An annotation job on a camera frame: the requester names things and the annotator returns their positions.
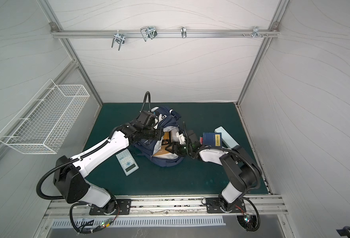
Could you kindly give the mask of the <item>blue book yellow label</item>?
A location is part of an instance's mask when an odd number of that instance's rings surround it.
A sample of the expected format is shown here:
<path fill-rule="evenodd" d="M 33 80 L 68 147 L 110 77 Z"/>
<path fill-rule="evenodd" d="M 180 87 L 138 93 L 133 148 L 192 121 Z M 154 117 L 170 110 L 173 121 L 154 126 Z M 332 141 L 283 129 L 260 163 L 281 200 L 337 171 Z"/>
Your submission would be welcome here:
<path fill-rule="evenodd" d="M 221 132 L 204 132 L 202 140 L 205 146 L 222 147 Z"/>

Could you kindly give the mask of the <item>navy blue backpack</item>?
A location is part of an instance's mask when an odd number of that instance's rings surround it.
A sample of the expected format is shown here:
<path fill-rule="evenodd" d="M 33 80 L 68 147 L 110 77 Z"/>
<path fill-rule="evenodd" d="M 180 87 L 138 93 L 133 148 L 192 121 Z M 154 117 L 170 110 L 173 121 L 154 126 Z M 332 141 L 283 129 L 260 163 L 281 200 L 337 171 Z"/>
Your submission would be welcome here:
<path fill-rule="evenodd" d="M 178 120 L 181 115 L 167 106 L 155 107 L 152 112 L 158 116 L 159 123 L 155 126 L 156 129 L 162 129 L 164 132 L 171 133 L 171 138 L 175 142 L 184 142 L 185 139 L 179 139 L 184 137 L 182 135 L 182 129 L 179 127 Z M 133 144 L 133 147 L 141 151 L 141 155 L 148 158 L 152 163 L 160 167 L 172 167 L 183 161 L 184 157 L 178 154 L 173 154 L 168 151 L 165 154 L 160 154 L 160 148 L 164 138 L 161 139 L 142 139 Z"/>

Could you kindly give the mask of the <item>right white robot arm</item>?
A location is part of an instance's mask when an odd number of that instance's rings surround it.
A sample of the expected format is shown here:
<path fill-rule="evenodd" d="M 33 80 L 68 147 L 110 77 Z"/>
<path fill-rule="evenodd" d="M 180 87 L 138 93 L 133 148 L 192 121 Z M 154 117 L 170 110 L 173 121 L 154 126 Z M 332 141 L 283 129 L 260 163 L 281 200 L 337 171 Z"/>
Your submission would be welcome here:
<path fill-rule="evenodd" d="M 192 131 L 165 132 L 162 145 L 177 156 L 189 156 L 223 167 L 229 182 L 219 195 L 221 206 L 232 205 L 261 185 L 262 172 L 254 160 L 222 127 L 199 139 Z"/>

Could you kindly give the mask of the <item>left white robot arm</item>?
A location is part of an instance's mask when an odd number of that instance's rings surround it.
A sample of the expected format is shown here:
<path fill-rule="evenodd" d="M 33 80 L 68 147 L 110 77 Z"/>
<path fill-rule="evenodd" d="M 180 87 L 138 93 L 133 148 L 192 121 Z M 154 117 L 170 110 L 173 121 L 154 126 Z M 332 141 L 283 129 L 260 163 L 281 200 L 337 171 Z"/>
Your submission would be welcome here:
<path fill-rule="evenodd" d="M 65 199 L 68 204 L 91 204 L 106 214 L 113 213 L 117 207 L 115 196 L 85 178 L 105 160 L 128 146 L 142 139 L 161 139 L 164 133 L 159 123 L 164 118 L 156 112 L 141 111 L 136 119 L 115 127 L 106 139 L 90 149 L 70 158 L 62 156 L 57 160 L 56 167 L 37 183 L 37 195 L 46 200 Z M 60 192 L 59 196 L 49 196 L 42 191 L 43 182 L 50 175 L 54 176 L 53 183 Z"/>

